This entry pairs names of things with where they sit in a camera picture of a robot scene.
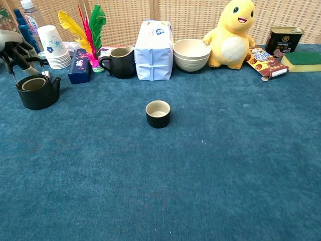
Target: woven wall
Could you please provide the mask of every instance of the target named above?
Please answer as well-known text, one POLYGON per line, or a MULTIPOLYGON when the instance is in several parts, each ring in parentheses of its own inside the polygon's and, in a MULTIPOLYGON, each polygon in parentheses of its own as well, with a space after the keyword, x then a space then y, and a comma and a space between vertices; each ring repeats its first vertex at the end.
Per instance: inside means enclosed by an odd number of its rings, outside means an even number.
MULTIPOLYGON (((103 29, 104 45, 135 45, 140 24, 155 17, 170 21, 174 40, 199 38, 216 27, 220 14, 229 0, 88 0, 101 5, 107 15, 103 29)), ((321 41, 320 0, 253 0, 256 21, 249 34, 258 44, 265 44, 271 26, 298 26, 305 30, 301 43, 321 41)), ((19 0, 7 0, 21 9, 19 0)), ((79 0, 33 0, 47 24, 56 25, 64 41, 73 41, 69 31, 61 28, 58 10, 67 11, 81 25, 79 0)))
MULTIPOLYGON (((215 28, 229 0, 159 0, 159 19, 172 24, 174 41, 198 38, 215 28)), ((316 43, 321 37, 320 0, 253 0, 256 21, 249 34, 265 44, 271 26, 304 29, 301 43, 316 43)))

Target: green sponge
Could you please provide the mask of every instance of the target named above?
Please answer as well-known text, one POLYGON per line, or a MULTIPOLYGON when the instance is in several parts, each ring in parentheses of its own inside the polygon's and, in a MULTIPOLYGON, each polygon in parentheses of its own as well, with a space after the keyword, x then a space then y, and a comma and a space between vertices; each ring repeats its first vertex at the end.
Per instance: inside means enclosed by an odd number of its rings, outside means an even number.
POLYGON ((289 72, 319 72, 321 54, 317 52, 286 53, 281 63, 289 67, 289 72))

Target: plastic bottle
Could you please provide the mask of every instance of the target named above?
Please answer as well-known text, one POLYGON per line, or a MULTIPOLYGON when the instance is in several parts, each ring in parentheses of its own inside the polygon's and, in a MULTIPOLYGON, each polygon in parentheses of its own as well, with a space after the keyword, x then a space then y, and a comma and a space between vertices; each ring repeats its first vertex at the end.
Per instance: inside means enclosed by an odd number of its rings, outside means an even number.
POLYGON ((43 51, 44 48, 41 44, 37 29, 39 27, 46 25, 46 21, 42 17, 41 12, 37 8, 35 8, 34 4, 32 3, 32 0, 22 0, 20 3, 25 10, 24 14, 25 14, 26 22, 33 36, 37 40, 41 51, 43 51))
POLYGON ((21 12, 19 9, 14 9, 14 13, 17 17, 17 22, 18 22, 18 28, 20 30, 21 35, 23 36, 23 38, 29 43, 31 44, 34 48, 35 51, 38 53, 41 52, 39 45, 36 41, 36 39, 34 38, 26 20, 24 19, 24 17, 22 16, 21 12))

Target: yellow plush toy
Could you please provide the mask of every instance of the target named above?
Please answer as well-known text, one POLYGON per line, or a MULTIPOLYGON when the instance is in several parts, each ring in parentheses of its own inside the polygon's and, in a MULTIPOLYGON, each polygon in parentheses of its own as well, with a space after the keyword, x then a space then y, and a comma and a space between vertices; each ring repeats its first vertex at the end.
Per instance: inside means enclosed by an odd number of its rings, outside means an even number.
POLYGON ((208 64, 231 69, 240 69, 249 47, 254 40, 246 31, 254 20, 254 3, 251 0, 231 0, 224 8, 217 27, 205 35, 203 42, 210 44, 212 51, 208 64))

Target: plush toy mouth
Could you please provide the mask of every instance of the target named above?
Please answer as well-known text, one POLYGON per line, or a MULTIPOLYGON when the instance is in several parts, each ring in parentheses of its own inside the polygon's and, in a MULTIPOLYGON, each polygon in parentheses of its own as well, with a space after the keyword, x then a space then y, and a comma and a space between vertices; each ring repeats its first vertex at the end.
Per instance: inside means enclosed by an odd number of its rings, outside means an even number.
POLYGON ((244 18, 237 18, 239 20, 240 23, 246 23, 247 19, 244 19, 244 18))

